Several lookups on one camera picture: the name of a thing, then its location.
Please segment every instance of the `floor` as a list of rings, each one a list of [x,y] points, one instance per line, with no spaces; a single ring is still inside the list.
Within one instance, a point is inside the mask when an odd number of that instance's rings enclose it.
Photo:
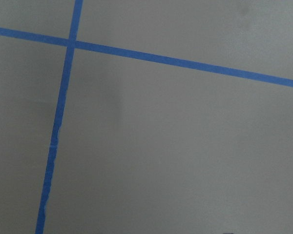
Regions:
[[[0,0],[0,234],[293,233],[293,0]]]

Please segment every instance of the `vertical blue line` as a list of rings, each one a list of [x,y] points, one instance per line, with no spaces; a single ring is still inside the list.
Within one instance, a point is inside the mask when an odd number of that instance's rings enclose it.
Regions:
[[[49,193],[51,189],[52,176],[54,171],[54,161],[57,155],[58,143],[59,143],[59,132],[62,125],[66,92],[68,89],[69,77],[72,68],[72,62],[74,58],[75,42],[77,38],[78,25],[80,15],[82,11],[83,0],[75,0],[74,12],[72,22],[69,31],[68,46],[66,49],[66,55],[64,60],[64,67],[62,73],[62,80],[60,85],[58,103],[55,111],[53,130],[51,136],[51,143],[48,154],[48,161],[44,174],[44,181],[42,187],[42,195],[39,205],[38,218],[36,224],[36,234],[43,234],[44,223],[45,223],[45,210],[49,199]]]

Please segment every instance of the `gray surface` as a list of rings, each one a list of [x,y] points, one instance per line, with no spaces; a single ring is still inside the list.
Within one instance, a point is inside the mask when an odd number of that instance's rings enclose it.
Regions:
[[[85,0],[78,40],[293,79],[293,0]]]
[[[64,55],[0,37],[0,234],[34,233]]]
[[[293,88],[77,50],[46,234],[293,233]]]
[[[68,38],[74,0],[0,0],[0,27]]]

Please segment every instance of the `diagonal blue line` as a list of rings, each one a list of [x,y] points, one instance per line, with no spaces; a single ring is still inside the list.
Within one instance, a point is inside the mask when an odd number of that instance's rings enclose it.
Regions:
[[[36,33],[22,32],[22,31],[6,29],[6,28],[0,28],[0,36],[32,40],[32,41],[43,42],[43,43],[48,43],[53,45],[61,45],[61,46],[68,45],[68,39],[51,37],[51,36],[46,36],[46,35],[41,35]]]
[[[248,72],[248,71],[233,69],[229,67],[222,67],[222,66],[216,66],[216,65],[211,65],[211,64],[201,63],[201,62],[194,62],[194,61],[189,61],[184,59],[154,55],[154,54],[138,52],[133,50],[126,50],[126,49],[121,49],[121,48],[116,48],[111,46],[76,41],[76,49],[89,50],[89,51],[94,51],[94,52],[99,52],[104,54],[117,55],[117,56],[132,58],[132,59],[163,63],[163,64],[172,65],[172,66],[185,67],[185,68],[190,68],[190,69],[195,69],[195,70],[200,70],[205,72],[213,72],[213,73],[218,73],[218,74],[223,74],[228,76],[253,79],[257,81],[293,87],[293,79],[269,76],[269,75],[264,75],[264,74],[260,74],[256,72]]]
[[[56,159],[58,143],[59,143],[59,132],[60,132],[60,128],[61,128],[62,120],[63,120],[65,101],[66,101],[66,92],[68,89],[69,77],[70,77],[72,62],[74,58],[75,41],[77,37],[82,5],[83,5],[83,0],[75,0],[74,12],[73,12],[72,23],[71,23],[69,39],[68,39],[69,43],[66,49],[58,103],[57,103],[57,108],[55,111],[48,160],[47,160],[47,165],[46,165],[45,175],[44,175],[42,195],[41,195],[38,217],[37,217],[37,224],[36,224],[36,234],[43,234],[43,229],[45,224],[45,210],[46,210],[46,205],[47,205],[50,190],[51,190],[51,182],[52,182],[52,176],[54,172],[54,162]]]

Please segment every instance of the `blue line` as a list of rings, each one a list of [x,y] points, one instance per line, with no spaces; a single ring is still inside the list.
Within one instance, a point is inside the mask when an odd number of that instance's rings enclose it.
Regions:
[[[201,62],[171,58],[161,55],[154,55],[133,50],[120,49],[116,47],[87,43],[82,41],[76,41],[75,48],[293,87],[293,79],[269,76],[255,72],[233,69],[229,67],[216,66]]]
[[[49,199],[49,193],[51,190],[51,182],[52,182],[52,176],[54,172],[54,162],[56,159],[58,143],[59,143],[59,132],[60,132],[60,128],[61,128],[62,120],[63,120],[65,101],[66,101],[66,92],[68,89],[69,77],[70,77],[70,72],[71,72],[73,58],[74,58],[75,41],[77,37],[82,5],[83,5],[83,0],[75,0],[74,12],[73,12],[72,23],[71,23],[69,39],[68,39],[69,43],[66,49],[58,103],[57,103],[57,108],[56,108],[54,123],[53,123],[48,161],[47,161],[45,175],[44,175],[42,195],[41,195],[37,224],[36,224],[36,234],[43,234],[44,223],[45,223],[45,210],[46,210],[46,205]]]
[[[0,28],[0,36],[38,41],[38,42],[43,42],[43,43],[48,43],[53,45],[61,45],[61,46],[68,45],[68,39],[56,38],[56,37],[45,36],[45,35],[35,34],[35,33],[22,32],[22,31],[6,29],[6,28]]]

